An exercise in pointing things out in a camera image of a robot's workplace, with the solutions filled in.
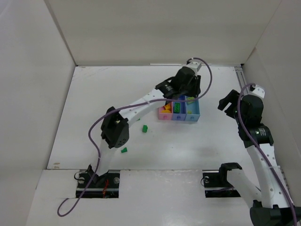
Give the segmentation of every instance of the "blue bin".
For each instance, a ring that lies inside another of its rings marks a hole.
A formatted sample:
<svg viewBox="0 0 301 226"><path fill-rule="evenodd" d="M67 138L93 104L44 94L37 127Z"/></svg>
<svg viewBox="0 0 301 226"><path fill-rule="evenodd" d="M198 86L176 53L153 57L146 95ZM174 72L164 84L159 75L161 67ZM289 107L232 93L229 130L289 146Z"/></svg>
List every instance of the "blue bin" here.
<svg viewBox="0 0 301 226"><path fill-rule="evenodd" d="M185 100L185 96L182 95L179 97L179 100ZM174 112L174 104L176 102L173 102L172 108L173 108L173 116L172 120L174 121L184 121L186 119L186 103L184 102L178 102L180 104L180 113Z"/></svg>
<svg viewBox="0 0 301 226"><path fill-rule="evenodd" d="M185 107L186 107L186 114L187 114L185 121L198 121L200 117L198 100L193 101L191 104L188 104L186 102Z"/></svg>

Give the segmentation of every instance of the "green block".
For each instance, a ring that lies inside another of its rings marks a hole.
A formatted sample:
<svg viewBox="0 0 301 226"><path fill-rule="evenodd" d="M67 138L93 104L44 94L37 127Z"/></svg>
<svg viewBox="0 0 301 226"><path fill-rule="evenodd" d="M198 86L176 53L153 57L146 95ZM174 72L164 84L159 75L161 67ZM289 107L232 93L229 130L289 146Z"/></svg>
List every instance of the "green block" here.
<svg viewBox="0 0 301 226"><path fill-rule="evenodd" d="M142 133L146 133L147 132L147 125L143 125L142 127Z"/></svg>
<svg viewBox="0 0 301 226"><path fill-rule="evenodd" d="M180 113L180 103L174 104L174 113Z"/></svg>
<svg viewBox="0 0 301 226"><path fill-rule="evenodd" d="M127 148L126 147L121 150L121 153L124 153L124 152L127 152Z"/></svg>
<svg viewBox="0 0 301 226"><path fill-rule="evenodd" d="M194 97L188 97L186 100L194 100Z"/></svg>

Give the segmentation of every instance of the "pink bin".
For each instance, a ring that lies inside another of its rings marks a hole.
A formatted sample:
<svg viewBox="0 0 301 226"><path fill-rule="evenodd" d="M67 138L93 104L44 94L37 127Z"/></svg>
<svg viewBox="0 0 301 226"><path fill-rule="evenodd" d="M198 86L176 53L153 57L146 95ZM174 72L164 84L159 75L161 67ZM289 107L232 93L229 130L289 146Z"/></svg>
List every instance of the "pink bin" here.
<svg viewBox="0 0 301 226"><path fill-rule="evenodd" d="M164 107L159 108L158 118L160 120L171 120L173 117L173 105L171 107L171 113L161 113L161 111L165 110Z"/></svg>

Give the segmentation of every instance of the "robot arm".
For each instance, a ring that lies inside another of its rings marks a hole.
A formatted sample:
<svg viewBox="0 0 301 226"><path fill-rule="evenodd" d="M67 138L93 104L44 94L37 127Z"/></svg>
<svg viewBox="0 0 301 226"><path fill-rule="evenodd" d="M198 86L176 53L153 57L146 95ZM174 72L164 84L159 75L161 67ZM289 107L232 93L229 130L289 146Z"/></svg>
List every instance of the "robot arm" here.
<svg viewBox="0 0 301 226"><path fill-rule="evenodd" d="M281 187L287 191L280 167L277 165L274 154L274 140L270 129L261 123L263 112L264 90L259 86L250 87L250 93L240 101L241 118L252 138L258 143L271 166L264 160L260 151L247 136L238 119L239 93L232 90L224 99L220 100L218 109L223 110L231 103L225 113L235 119L238 124L238 134L243 140L255 166L256 175L260 184L259 190L245 175L237 163L222 164L219 169L222 181L232 184L250 208L250 216L255 226L293 225L293 216L287 198ZM272 173L271 167L280 178L281 185ZM297 219L301 219L301 208L294 207Z"/></svg>
<svg viewBox="0 0 301 226"><path fill-rule="evenodd" d="M200 79L198 71L201 68L201 62L191 59L187 65L182 67L178 73L169 79L158 84L151 92L144 97L134 101L131 105L149 102L147 105L128 108L113 113L103 120L101 125L102 140L100 144L101 164L93 177L93 182L98 183L101 175L107 173L111 159L116 150L122 147L129 140L129 128L139 119L149 112L168 104L169 99L178 99L180 95L197 97L200 94ZM162 99L162 101L151 102L151 100ZM87 171L90 176L93 175L97 165L95 161L89 165Z"/></svg>

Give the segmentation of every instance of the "orange object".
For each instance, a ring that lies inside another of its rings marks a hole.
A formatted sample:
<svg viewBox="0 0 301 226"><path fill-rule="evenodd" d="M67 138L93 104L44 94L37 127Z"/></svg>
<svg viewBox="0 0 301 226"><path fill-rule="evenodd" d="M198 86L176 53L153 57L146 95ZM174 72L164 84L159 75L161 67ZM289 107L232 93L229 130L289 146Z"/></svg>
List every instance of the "orange object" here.
<svg viewBox="0 0 301 226"><path fill-rule="evenodd" d="M171 113L171 111L170 110L163 110L163 111L161 111L161 113Z"/></svg>
<svg viewBox="0 0 301 226"><path fill-rule="evenodd" d="M171 110L171 105L167 104L167 105L164 106L164 108L165 108L165 110L169 110L170 111Z"/></svg>

